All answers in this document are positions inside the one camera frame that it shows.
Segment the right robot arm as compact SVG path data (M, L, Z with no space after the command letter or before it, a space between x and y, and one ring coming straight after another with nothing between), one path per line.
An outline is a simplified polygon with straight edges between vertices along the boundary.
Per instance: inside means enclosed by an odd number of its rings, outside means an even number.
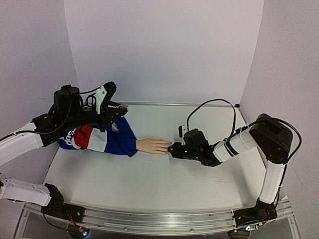
M277 218L277 205L289 160L302 144L300 133L284 120L261 114L230 136L210 145L203 132L179 128L181 142L168 148L173 158L196 160L204 166L216 167L247 150L256 148L265 162L266 172L261 192L254 207L233 212L236 230L253 227Z

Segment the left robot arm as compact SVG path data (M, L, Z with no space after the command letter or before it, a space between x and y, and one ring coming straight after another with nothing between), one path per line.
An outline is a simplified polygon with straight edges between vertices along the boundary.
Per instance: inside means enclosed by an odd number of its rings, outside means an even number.
M20 129L0 140L0 163L4 165L15 158L55 143L67 135L68 130L95 125L99 132L105 132L127 110L121 104L111 101L117 86L107 82L87 91L87 99L82 92L71 85L62 86L54 92L53 105L49 112L40 115ZM0 197L41 206L45 215L70 220L83 221L85 209L67 204L58 188L52 184L33 184L1 174Z

